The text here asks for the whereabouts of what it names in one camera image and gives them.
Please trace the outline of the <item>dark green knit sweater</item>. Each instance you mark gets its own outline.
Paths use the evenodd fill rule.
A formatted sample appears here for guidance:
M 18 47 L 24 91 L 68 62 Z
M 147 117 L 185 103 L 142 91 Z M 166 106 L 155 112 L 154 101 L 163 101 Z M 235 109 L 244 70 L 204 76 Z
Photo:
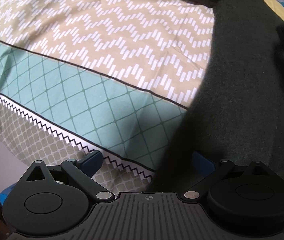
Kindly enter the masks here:
M 184 1 L 213 9 L 211 55 L 149 190 L 196 183 L 194 152 L 261 161 L 284 180 L 284 21 L 264 0 Z

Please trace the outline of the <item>patterned yellow beige bedspread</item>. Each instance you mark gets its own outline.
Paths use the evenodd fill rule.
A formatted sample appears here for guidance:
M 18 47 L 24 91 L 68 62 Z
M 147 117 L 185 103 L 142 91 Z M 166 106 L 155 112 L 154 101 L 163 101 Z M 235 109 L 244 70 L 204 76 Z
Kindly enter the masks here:
M 184 0 L 0 0 L 0 140 L 27 165 L 98 149 L 98 183 L 149 187 L 204 78 L 214 22 Z

